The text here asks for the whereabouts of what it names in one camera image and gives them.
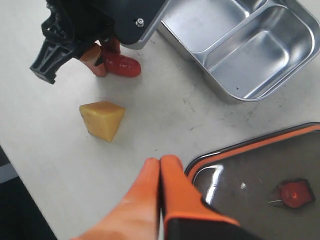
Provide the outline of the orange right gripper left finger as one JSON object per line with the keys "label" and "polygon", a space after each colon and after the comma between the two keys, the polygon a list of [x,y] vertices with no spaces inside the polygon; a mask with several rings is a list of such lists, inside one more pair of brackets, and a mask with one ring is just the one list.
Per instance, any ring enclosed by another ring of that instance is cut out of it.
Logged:
{"label": "orange right gripper left finger", "polygon": [[118,205],[76,240],[157,240],[160,226],[160,161],[148,158]]}

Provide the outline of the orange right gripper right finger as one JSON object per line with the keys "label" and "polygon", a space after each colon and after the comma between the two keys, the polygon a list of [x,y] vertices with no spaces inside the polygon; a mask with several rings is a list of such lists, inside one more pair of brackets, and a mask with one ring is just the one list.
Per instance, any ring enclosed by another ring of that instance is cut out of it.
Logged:
{"label": "orange right gripper right finger", "polygon": [[180,159],[160,159],[163,225],[166,240],[256,240],[231,217],[210,207],[191,184]]}

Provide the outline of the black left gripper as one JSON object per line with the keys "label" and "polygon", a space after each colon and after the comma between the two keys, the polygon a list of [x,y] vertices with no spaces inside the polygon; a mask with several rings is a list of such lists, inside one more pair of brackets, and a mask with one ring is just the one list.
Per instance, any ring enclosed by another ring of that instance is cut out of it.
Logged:
{"label": "black left gripper", "polygon": [[[30,70],[54,84],[56,72],[72,58],[79,59],[95,76],[105,77],[103,51],[120,54],[114,24],[118,0],[49,0],[50,17],[41,24],[45,40]],[[101,40],[101,46],[94,44]]]}

